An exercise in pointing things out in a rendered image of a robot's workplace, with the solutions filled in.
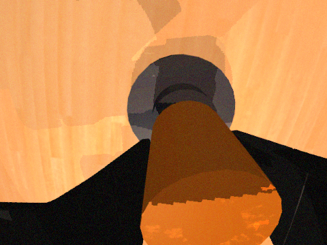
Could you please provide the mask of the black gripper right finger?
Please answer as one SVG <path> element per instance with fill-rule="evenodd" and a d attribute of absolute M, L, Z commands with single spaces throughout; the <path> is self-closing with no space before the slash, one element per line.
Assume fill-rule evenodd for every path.
<path fill-rule="evenodd" d="M 272 245 L 327 245 L 327 158 L 232 131 L 281 197 Z"/>

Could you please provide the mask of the orange knob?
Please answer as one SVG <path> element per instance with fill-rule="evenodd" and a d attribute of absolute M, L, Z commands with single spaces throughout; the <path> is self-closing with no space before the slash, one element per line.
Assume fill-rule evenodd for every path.
<path fill-rule="evenodd" d="M 140 229 L 147 245 L 261 245 L 281 197 L 215 110 L 180 101 L 153 125 Z"/>

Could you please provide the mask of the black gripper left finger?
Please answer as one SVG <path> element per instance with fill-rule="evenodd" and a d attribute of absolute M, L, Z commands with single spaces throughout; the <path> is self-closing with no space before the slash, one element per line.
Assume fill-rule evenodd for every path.
<path fill-rule="evenodd" d="M 150 147 L 139 141 L 54 201 L 0 202 L 0 245 L 142 245 Z"/>

